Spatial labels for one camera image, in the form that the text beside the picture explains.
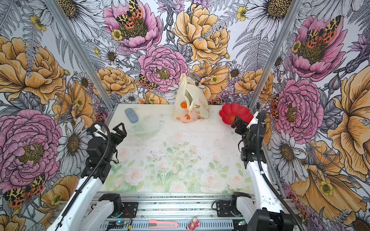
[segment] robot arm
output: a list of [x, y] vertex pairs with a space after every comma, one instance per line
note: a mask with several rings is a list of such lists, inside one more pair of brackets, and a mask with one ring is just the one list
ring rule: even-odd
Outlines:
[[248, 231], [255, 230], [293, 230], [294, 221], [291, 214], [285, 214], [280, 199], [269, 187], [266, 179], [270, 181], [268, 166], [263, 151], [260, 150], [259, 158], [256, 154], [257, 146], [261, 148], [266, 131], [266, 112], [256, 112], [253, 119], [246, 123], [239, 116], [231, 126], [235, 132], [242, 135], [244, 147], [241, 151], [241, 160], [252, 179], [255, 203], [251, 196], [245, 193], [234, 193], [231, 208], [234, 214], [242, 214], [248, 224]]
[[[95, 208], [81, 223], [90, 201], [94, 198], [96, 192], [101, 188], [108, 176], [111, 169], [110, 161], [112, 160], [113, 154], [116, 152], [116, 146], [121, 143], [127, 135], [123, 123], [117, 125], [113, 130], [116, 131], [116, 133], [110, 133], [110, 144], [104, 139], [107, 135], [104, 134], [100, 128], [97, 128], [95, 132], [90, 131], [93, 133], [93, 138], [89, 141], [87, 147], [89, 158], [81, 174], [77, 190], [75, 190], [70, 197], [67, 205], [54, 223], [48, 228], [48, 231], [97, 230], [107, 217], [110, 215], [117, 217], [122, 213], [123, 206], [121, 196], [115, 193], [107, 193], [100, 197]], [[93, 171], [101, 160], [103, 156], [102, 153], [104, 153], [106, 149], [108, 149], [108, 151], [105, 158], [98, 166], [97, 170]], [[90, 175], [90, 179], [84, 185], [84, 182]]]

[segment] pink peony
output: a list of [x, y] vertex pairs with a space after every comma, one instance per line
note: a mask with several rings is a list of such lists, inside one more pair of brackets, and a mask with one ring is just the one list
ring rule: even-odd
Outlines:
[[45, 174], [46, 180], [59, 169], [56, 161], [62, 129], [50, 116], [22, 110], [0, 118], [0, 189], [25, 188]]
[[127, 14], [129, 4], [125, 6], [121, 4], [118, 8], [112, 5], [112, 8], [105, 7], [103, 10], [103, 17], [106, 32], [112, 33], [112, 41], [119, 43], [122, 48], [121, 53], [137, 52], [138, 50], [145, 50], [152, 45], [157, 45], [162, 38], [162, 21], [159, 16], [155, 17], [150, 10], [148, 4], [145, 6], [138, 0], [139, 7], [142, 8], [143, 16], [135, 23], [133, 29], [127, 29], [125, 26], [120, 27], [116, 17], [121, 14]]
[[330, 74], [339, 65], [345, 52], [340, 52], [347, 30], [343, 29], [343, 17], [336, 29], [337, 34], [329, 43], [317, 44], [314, 48], [307, 47], [307, 32], [325, 28], [330, 22], [320, 21], [317, 18], [308, 17], [298, 30], [293, 41], [292, 52], [285, 60], [285, 66], [293, 73], [298, 73], [302, 78], [310, 78], [317, 82]]
[[138, 61], [141, 74], [149, 82], [158, 84], [157, 90], [161, 92], [168, 92], [169, 87], [179, 82], [182, 73], [188, 73], [182, 54], [162, 45], [150, 48]]
[[310, 141], [323, 121], [319, 90], [307, 79], [289, 80], [279, 95], [277, 106], [276, 130], [288, 133], [298, 144]]

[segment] wire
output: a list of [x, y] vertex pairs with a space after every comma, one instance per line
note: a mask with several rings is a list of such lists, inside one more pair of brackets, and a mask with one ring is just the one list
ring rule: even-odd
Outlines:
[[213, 205], [214, 205], [217, 201], [224, 201], [224, 200], [215, 200], [215, 201], [212, 203], [211, 208], [212, 208], [213, 210], [216, 210], [216, 211], [217, 211], [217, 209], [213, 208]]
[[[261, 158], [259, 156], [259, 152], [260, 152], [260, 143], [259, 143], [259, 130], [261, 128], [261, 123], [262, 123], [262, 113], [266, 113], [265, 111], [263, 112], [260, 112], [260, 115], [261, 117], [258, 119], [258, 123], [257, 123], [257, 135], [256, 135], [256, 154], [257, 154], [257, 162], [258, 162], [258, 167], [259, 167], [259, 170], [261, 172], [264, 172], [263, 171], [263, 168], [262, 168], [262, 164], [261, 164]], [[299, 222], [299, 218], [297, 217], [297, 215], [293, 212], [293, 210], [289, 207], [289, 205], [285, 202], [284, 198], [282, 196], [280, 196], [280, 194], [275, 190], [275, 188], [273, 187], [273, 185], [271, 184], [271, 182], [269, 181], [269, 179], [267, 178], [267, 176], [265, 175], [265, 173], [262, 173], [262, 177], [263, 179], [265, 180], [266, 184], [269, 186], [269, 188], [271, 189], [271, 191], [275, 194], [275, 196], [280, 200], [280, 202], [284, 205], [284, 207], [286, 208], [286, 210], [288, 210], [288, 212], [291, 214], [291, 216], [293, 217], [293, 220], [294, 222], [297, 224], [298, 228], [300, 231], [305, 231], [304, 228], [303, 228], [303, 225]]]
[[82, 192], [82, 189], [85, 187], [85, 185], [89, 182], [89, 180], [91, 179], [91, 177], [93, 177], [93, 175], [95, 174], [95, 172], [98, 170], [99, 166], [104, 161], [105, 156], [107, 155], [107, 153], [108, 153], [108, 151], [110, 149], [110, 146], [111, 146], [111, 133], [110, 133], [109, 128], [108, 128], [108, 126], [106, 124], [101, 123], [101, 122], [94, 122], [91, 125], [91, 127], [90, 127], [90, 133], [91, 133], [92, 137], [95, 137], [94, 136], [94, 130], [93, 130], [93, 128], [94, 128], [94, 126], [96, 124], [98, 124], [98, 125], [100, 125], [100, 126], [102, 126], [102, 127], [104, 127], [106, 129], [106, 131], [107, 131], [107, 146], [105, 148], [105, 151], [104, 151], [103, 155], [100, 157], [99, 162], [95, 165], [94, 169], [91, 171], [91, 173], [86, 178], [86, 180], [82, 183], [82, 185], [76, 190], [76, 193], [74, 194], [74, 196], [72, 197], [72, 199], [68, 203], [68, 205], [66, 206], [64, 212], [62, 213], [62, 218], [60, 219], [60, 222], [58, 223], [57, 228], [55, 229], [55, 231], [61, 226], [62, 221], [63, 221], [63, 218], [65, 217], [65, 215], [67, 215], [68, 211], [72, 207], [72, 205], [75, 202], [75, 200], [77, 199], [78, 195]]

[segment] daisy center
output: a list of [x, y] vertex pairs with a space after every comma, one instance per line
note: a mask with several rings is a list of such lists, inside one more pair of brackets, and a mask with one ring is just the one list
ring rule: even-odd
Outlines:
[[115, 60], [115, 54], [114, 53], [108, 53], [108, 59], [110, 61], [114, 61]]
[[297, 118], [297, 108], [292, 107], [292, 103], [288, 105], [288, 111], [285, 113], [286, 118], [289, 122], [294, 122]]
[[282, 62], [283, 60], [280, 57], [278, 57], [275, 61], [275, 66], [279, 66]]
[[158, 69], [156, 70], [157, 74], [159, 75], [159, 78], [160, 79], [168, 79], [169, 78], [169, 71], [167, 71], [166, 69], [162, 68], [162, 69]]
[[370, 231], [370, 226], [364, 220], [358, 217], [352, 224], [358, 231]]
[[67, 148], [68, 148], [68, 151], [69, 153], [75, 153], [78, 149], [78, 136], [76, 134], [73, 134], [71, 137], [70, 137], [70, 140], [68, 142], [68, 145], [67, 145]]
[[18, 157], [19, 161], [26, 163], [29, 160], [32, 160], [34, 163], [38, 163], [44, 154], [44, 148], [41, 144], [34, 143], [30, 146], [23, 147], [24, 155]]
[[58, 0], [58, 2], [67, 17], [71, 18], [76, 16], [77, 9], [72, 0]]
[[234, 78], [234, 77], [239, 75], [239, 71], [238, 70], [233, 70], [230, 74], [231, 74], [231, 77]]
[[87, 87], [89, 85], [89, 81], [87, 79], [82, 79], [81, 80], [81, 85], [84, 87]]
[[271, 0], [267, 13], [273, 17], [285, 17], [292, 0]]
[[135, 26], [132, 29], [127, 29], [125, 26], [120, 27], [121, 34], [123, 39], [135, 38], [136, 36], [144, 37], [147, 35], [148, 26], [145, 24], [144, 19], [141, 18], [135, 23]]
[[287, 161], [294, 160], [294, 153], [289, 145], [283, 145], [281, 147], [281, 152], [283, 153], [283, 156]]

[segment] orange flower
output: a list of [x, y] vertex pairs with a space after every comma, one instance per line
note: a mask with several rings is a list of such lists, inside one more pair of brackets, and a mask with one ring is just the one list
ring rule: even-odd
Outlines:
[[8, 215], [0, 215], [0, 230], [24, 231], [26, 229], [25, 222], [26, 219], [18, 217], [18, 215], [14, 215], [11, 219]]
[[0, 92], [12, 93], [8, 100], [18, 98], [22, 91], [32, 92], [42, 104], [47, 104], [65, 90], [64, 69], [46, 47], [37, 44], [36, 62], [27, 76], [28, 45], [21, 38], [12, 38], [10, 42], [0, 36]]
[[69, 120], [74, 125], [79, 117], [85, 120], [85, 125], [92, 125], [95, 117], [92, 100], [81, 85], [75, 81], [73, 87], [69, 86], [68, 93], [58, 94], [53, 104], [54, 119], [63, 122]]
[[207, 8], [202, 5], [191, 6], [191, 15], [182, 11], [177, 15], [174, 33], [181, 38], [179, 44], [189, 44], [193, 49], [193, 61], [215, 64], [221, 57], [227, 54], [230, 31], [217, 30], [211, 35], [205, 33], [218, 23], [218, 16], [209, 14]]
[[[109, 95], [114, 92], [124, 96], [127, 93], [137, 90], [134, 78], [128, 76], [118, 68], [107, 67], [99, 69], [98, 76]], [[95, 86], [93, 87], [93, 91], [96, 95], [99, 95]]]
[[340, 162], [350, 175], [366, 181], [370, 174], [370, 67], [342, 81], [342, 100], [335, 105], [344, 111], [342, 122], [328, 130], [328, 138], [340, 152]]
[[62, 201], [68, 201], [76, 188], [79, 178], [77, 176], [66, 176], [54, 183], [53, 187], [41, 197], [45, 204], [39, 207], [42, 213], [48, 213], [57, 209]]
[[[243, 93], [245, 95], [250, 92], [254, 92], [257, 83], [261, 78], [261, 74], [262, 69], [244, 73], [244, 75], [241, 76], [242, 81], [235, 83], [235, 93], [237, 94]], [[269, 101], [270, 96], [272, 95], [272, 79], [273, 76], [272, 73], [270, 73], [267, 82], [263, 86], [261, 95], [259, 96], [264, 103], [267, 103]]]
[[342, 210], [348, 210], [349, 217], [344, 223], [349, 225], [356, 219], [355, 212], [366, 210], [366, 203], [361, 202], [362, 197], [349, 188], [353, 186], [348, 177], [340, 174], [343, 168], [340, 157], [324, 141], [311, 140], [307, 143], [307, 151], [303, 166], [309, 177], [306, 182], [299, 180], [290, 186], [304, 205], [316, 212], [324, 208], [326, 219], [332, 220]]
[[265, 131], [265, 136], [263, 138], [263, 141], [265, 142], [266, 146], [270, 143], [271, 133], [272, 133], [270, 118], [271, 118], [270, 114], [267, 114], [267, 116], [266, 116], [266, 131]]
[[214, 65], [212, 67], [211, 64], [201, 63], [194, 65], [189, 72], [198, 78], [202, 78], [198, 86], [205, 86], [204, 95], [206, 99], [215, 98], [222, 91], [221, 88], [225, 89], [227, 87], [226, 78], [231, 80], [228, 65], [223, 67]]
[[163, 96], [154, 94], [149, 91], [147, 94], [144, 94], [144, 98], [139, 99], [139, 104], [168, 104], [167, 100]]

